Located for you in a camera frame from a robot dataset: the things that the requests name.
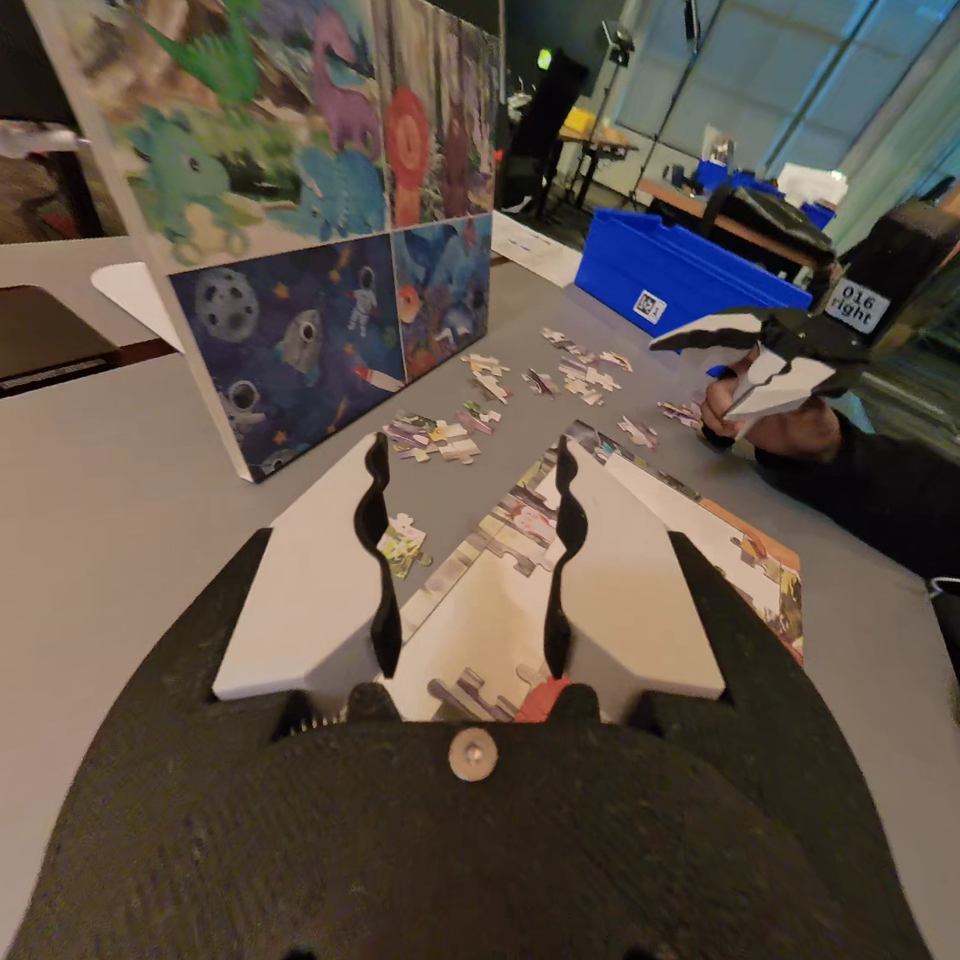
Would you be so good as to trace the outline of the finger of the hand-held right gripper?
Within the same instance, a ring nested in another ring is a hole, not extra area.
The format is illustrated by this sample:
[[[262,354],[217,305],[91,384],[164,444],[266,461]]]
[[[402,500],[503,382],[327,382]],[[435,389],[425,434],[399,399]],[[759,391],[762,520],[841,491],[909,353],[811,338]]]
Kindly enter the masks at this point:
[[[723,349],[749,353],[761,343],[764,325],[782,312],[781,307],[747,307],[709,314],[655,337],[648,351],[679,354]]]
[[[818,361],[803,356],[784,361],[772,351],[762,351],[740,377],[724,419],[754,423],[793,412],[810,398],[819,383]]]

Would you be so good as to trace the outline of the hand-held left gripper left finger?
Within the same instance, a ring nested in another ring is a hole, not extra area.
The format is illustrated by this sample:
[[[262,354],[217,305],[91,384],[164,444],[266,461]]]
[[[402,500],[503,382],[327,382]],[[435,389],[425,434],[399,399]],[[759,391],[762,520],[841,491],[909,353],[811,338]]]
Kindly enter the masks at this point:
[[[370,433],[271,524],[212,684],[218,700],[299,691],[339,710],[358,685],[394,677],[402,618],[378,548],[389,482],[388,440]]]

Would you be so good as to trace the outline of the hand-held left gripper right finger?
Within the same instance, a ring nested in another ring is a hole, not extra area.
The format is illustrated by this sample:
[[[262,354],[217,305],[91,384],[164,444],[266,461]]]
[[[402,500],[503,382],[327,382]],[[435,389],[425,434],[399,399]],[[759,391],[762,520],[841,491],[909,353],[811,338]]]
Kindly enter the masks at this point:
[[[629,714],[649,692],[718,700],[726,683],[666,524],[566,435],[555,485],[550,675],[591,688],[603,714]]]

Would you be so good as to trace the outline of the animal jigsaw puzzle board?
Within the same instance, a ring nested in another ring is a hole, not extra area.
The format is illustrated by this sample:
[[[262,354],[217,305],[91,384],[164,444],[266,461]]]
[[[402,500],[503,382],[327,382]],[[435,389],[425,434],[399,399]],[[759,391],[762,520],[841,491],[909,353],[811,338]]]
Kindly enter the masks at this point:
[[[556,448],[549,448],[438,566],[401,611],[405,646],[387,690],[406,721],[541,722],[561,689],[544,627],[557,541]],[[713,501],[702,509],[619,458],[598,462],[685,535],[799,664],[800,561]]]

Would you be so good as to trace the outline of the puzzle pieces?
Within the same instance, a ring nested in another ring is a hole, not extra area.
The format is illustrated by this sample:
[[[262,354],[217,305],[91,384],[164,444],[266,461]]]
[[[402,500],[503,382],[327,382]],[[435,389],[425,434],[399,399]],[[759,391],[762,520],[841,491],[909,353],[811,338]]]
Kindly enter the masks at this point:
[[[616,366],[628,373],[633,370],[631,362],[616,351],[592,353],[565,334],[549,328],[543,328],[541,335],[563,354],[563,359],[558,363],[558,373],[564,378],[563,388],[589,406],[602,406],[606,393],[620,389],[620,384],[606,370],[606,366]],[[500,384],[500,378],[507,369],[496,358],[471,353],[465,361],[471,368],[475,384],[483,389],[487,399],[501,404],[510,399],[510,390]],[[383,431],[392,441],[399,459],[427,463],[432,455],[437,454],[447,461],[470,465],[481,451],[472,439],[474,433],[492,435],[500,421],[498,408],[485,411],[477,403],[469,401],[463,403],[453,424],[418,414],[398,413]],[[674,493],[663,495],[663,502],[672,502],[681,497],[702,509],[711,507],[711,503],[691,487],[654,469],[630,448],[601,436],[581,421],[575,422],[567,430],[566,436],[585,450],[590,450],[599,463],[605,465],[619,458],[650,476],[654,486],[671,489]],[[424,551],[425,539],[426,534],[417,529],[413,519],[405,514],[388,521],[387,531],[381,537],[378,549],[386,557],[394,577],[406,578],[416,563],[424,567],[431,564],[432,558]]]

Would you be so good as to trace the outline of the person's right forearm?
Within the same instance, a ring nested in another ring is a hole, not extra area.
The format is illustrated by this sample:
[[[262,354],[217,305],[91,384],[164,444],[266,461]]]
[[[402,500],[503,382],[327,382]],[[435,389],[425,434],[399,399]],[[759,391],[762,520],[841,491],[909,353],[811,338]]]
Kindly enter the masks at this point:
[[[754,444],[760,475],[918,577],[958,579],[959,466],[905,439],[870,434],[836,413],[827,460]]]

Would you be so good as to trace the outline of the person's right hand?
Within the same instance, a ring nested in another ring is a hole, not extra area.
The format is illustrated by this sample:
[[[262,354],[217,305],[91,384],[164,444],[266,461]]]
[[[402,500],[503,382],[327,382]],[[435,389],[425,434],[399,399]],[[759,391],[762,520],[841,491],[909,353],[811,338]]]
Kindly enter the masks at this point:
[[[820,397],[810,397],[795,411],[767,415],[751,425],[730,417],[739,382],[755,358],[753,351],[707,386],[701,405],[702,426],[718,437],[745,439],[755,450],[770,455],[820,464],[833,462],[841,450],[842,430],[837,414]]]

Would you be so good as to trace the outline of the blue plastic bin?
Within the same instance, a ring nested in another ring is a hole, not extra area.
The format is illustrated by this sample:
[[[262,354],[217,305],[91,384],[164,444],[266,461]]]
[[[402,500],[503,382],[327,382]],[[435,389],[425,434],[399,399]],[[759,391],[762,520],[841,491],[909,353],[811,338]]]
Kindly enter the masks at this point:
[[[810,294],[661,217],[595,211],[575,284],[652,337],[733,308],[808,308]]]

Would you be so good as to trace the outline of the black bag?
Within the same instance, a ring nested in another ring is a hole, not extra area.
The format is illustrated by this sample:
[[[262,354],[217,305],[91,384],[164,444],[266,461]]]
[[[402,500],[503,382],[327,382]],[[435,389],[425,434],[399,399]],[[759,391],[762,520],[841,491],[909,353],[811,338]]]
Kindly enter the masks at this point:
[[[699,233],[711,237],[720,217],[726,217],[767,239],[803,250],[811,257],[834,259],[833,241],[802,210],[786,198],[727,181],[710,195]]]

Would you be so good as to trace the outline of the long wooden table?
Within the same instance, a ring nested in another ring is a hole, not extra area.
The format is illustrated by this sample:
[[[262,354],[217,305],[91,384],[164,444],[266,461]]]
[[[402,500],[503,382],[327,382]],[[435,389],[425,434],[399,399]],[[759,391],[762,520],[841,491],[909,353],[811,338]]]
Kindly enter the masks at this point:
[[[692,217],[698,222],[703,219],[707,212],[708,204],[705,199],[692,196],[669,182],[642,176],[637,186],[633,188],[633,196],[639,199],[646,195],[652,198],[654,205],[659,204],[661,207],[669,208],[675,212],[678,211],[683,216]],[[763,234],[750,225],[722,213],[717,214],[707,234],[709,236],[714,234],[728,237],[735,236],[746,243],[761,248],[770,255],[789,260],[800,267],[813,269],[818,265],[817,259],[800,246]]]

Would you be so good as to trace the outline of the small blue storage bin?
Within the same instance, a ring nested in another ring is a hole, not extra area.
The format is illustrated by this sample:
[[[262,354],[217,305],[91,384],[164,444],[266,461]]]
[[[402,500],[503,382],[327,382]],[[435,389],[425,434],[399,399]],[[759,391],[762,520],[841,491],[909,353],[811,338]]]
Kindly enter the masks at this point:
[[[757,178],[749,170],[732,170],[728,165],[711,159],[700,159],[693,174],[693,182],[702,188],[702,192],[712,193],[721,186],[733,189],[755,190],[774,197],[785,198],[774,182]]]

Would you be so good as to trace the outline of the printed paper sheet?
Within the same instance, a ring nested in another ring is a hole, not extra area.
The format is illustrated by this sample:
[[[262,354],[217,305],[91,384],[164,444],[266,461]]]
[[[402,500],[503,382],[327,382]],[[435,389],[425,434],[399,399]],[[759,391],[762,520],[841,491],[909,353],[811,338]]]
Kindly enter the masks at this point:
[[[565,289],[574,284],[582,252],[494,211],[491,215],[491,250],[530,273]]]

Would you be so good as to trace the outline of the small wooden table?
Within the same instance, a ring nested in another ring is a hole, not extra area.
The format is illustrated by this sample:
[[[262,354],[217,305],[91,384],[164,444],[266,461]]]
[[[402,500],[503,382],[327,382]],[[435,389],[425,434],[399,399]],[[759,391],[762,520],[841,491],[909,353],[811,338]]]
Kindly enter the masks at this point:
[[[624,162],[639,151],[640,146],[612,127],[603,127],[592,133],[581,133],[563,126],[558,135],[562,147],[572,146],[575,165],[566,175],[564,199],[577,210],[583,210],[587,195],[594,183],[601,162]]]

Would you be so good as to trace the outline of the white display board stand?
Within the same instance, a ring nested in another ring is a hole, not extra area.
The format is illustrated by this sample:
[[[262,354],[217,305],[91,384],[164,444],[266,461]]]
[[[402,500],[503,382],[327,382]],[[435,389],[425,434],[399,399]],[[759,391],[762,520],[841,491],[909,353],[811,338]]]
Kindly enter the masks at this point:
[[[90,283],[96,291],[174,351],[184,353],[181,338],[144,262],[131,261],[103,266],[91,273]]]

